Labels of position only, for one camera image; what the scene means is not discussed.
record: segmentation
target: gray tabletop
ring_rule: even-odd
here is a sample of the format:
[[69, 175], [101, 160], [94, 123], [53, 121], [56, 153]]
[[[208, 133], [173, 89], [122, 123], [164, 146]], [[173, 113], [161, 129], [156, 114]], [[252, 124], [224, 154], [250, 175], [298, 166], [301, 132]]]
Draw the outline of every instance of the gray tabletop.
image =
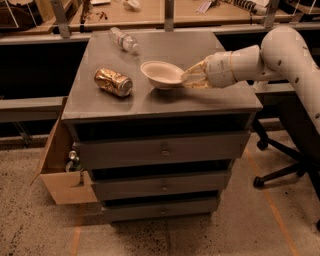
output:
[[[118, 48], [107, 32], [92, 35], [62, 115], [64, 122], [256, 112], [262, 108], [246, 82], [225, 89], [163, 91], [155, 89], [140, 71], [140, 65], [151, 60], [169, 62], [186, 70], [206, 56], [224, 51], [212, 32], [152, 31], [130, 34], [140, 44], [139, 55]], [[100, 68], [130, 77], [133, 81], [131, 95], [119, 98], [102, 91], [93, 79]]]

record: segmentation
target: office chair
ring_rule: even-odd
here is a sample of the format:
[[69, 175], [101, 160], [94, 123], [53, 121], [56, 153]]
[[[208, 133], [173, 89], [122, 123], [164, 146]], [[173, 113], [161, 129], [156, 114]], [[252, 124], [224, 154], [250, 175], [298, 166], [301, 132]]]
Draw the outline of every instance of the office chair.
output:
[[[296, 160], [296, 163], [275, 171], [263, 177], [255, 177], [253, 186], [262, 188], [264, 183], [285, 175], [296, 173], [299, 177], [308, 173], [316, 194], [320, 200], [320, 135], [315, 129], [298, 97], [289, 97], [282, 100], [277, 106], [277, 114], [284, 129], [290, 135], [298, 150], [285, 146], [271, 138], [261, 125], [257, 116], [252, 128], [260, 137], [257, 146], [265, 150], [268, 144], [277, 148]], [[317, 222], [320, 231], [320, 220]]]

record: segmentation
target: open box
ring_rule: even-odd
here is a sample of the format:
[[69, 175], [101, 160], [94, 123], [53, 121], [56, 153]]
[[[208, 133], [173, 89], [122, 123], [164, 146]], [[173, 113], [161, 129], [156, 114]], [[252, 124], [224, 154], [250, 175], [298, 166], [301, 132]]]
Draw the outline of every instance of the open box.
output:
[[37, 173], [56, 204], [98, 202], [91, 187], [92, 181], [86, 170], [66, 172], [68, 153], [73, 140], [60, 118], [55, 123], [40, 156]]

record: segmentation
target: orange line on floor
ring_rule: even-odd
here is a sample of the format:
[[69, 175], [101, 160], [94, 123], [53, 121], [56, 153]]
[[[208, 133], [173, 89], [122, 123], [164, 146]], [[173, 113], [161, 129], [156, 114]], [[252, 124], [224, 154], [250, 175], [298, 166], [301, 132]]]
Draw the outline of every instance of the orange line on floor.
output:
[[76, 256], [78, 254], [84, 208], [85, 208], [85, 204], [80, 204], [76, 225], [73, 231], [73, 239], [72, 239], [72, 245], [70, 250], [70, 256]]
[[[255, 176], [260, 176], [259, 167], [257, 166], [255, 161], [253, 160], [253, 158], [252, 158], [252, 156], [250, 154], [250, 151], [247, 148], [245, 149], [245, 154], [247, 156], [248, 162], [249, 162], [249, 164], [250, 164]], [[299, 252], [297, 250], [297, 247], [294, 244], [294, 242], [293, 242], [293, 240], [292, 240], [292, 238], [291, 238], [291, 236], [290, 236], [290, 234], [288, 232], [288, 229], [287, 229], [286, 225], [283, 222], [281, 214], [280, 214], [277, 206], [273, 202], [273, 199], [272, 199], [269, 191], [264, 189], [263, 190], [263, 194], [264, 194], [264, 196], [266, 197], [266, 199], [267, 199], [267, 201], [269, 203], [269, 206], [270, 206], [270, 208], [272, 210], [272, 213], [273, 213], [274, 217], [276, 218], [278, 226], [279, 226], [279, 228], [280, 228], [280, 230], [281, 230], [281, 232], [282, 232], [282, 234], [283, 234], [283, 236], [284, 236], [284, 238], [285, 238], [285, 240], [286, 240], [286, 242], [287, 242], [287, 244], [288, 244], [288, 246], [289, 246], [289, 248], [290, 248], [290, 250], [292, 252], [292, 255], [299, 256]]]

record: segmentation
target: soda can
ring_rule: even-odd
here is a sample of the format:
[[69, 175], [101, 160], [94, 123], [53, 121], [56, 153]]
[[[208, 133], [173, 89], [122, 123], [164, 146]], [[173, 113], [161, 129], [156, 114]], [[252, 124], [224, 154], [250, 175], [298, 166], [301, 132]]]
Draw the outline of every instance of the soda can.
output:
[[98, 69], [94, 75], [94, 81], [104, 91], [119, 97], [128, 96], [132, 90], [132, 80], [110, 69]]

